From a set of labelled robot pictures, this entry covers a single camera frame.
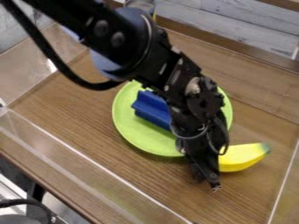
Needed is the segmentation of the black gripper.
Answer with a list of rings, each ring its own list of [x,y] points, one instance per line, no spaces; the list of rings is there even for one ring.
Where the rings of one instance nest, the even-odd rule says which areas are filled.
[[[210,125],[201,132],[186,135],[176,131],[178,151],[192,163],[192,174],[198,182],[206,181],[217,192],[222,188],[220,156],[228,153],[230,134],[225,125]]]

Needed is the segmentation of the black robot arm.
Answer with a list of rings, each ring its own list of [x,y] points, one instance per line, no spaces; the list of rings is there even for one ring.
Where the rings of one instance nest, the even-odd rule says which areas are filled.
[[[89,82],[67,66],[33,20],[14,0],[0,6],[33,38],[45,56],[79,86],[109,90],[135,80],[151,88],[169,106],[177,147],[190,160],[193,175],[221,189],[220,158],[228,153],[230,133],[218,83],[169,39],[150,13],[135,7],[111,8],[102,0],[23,0],[75,34],[101,57],[105,82]]]

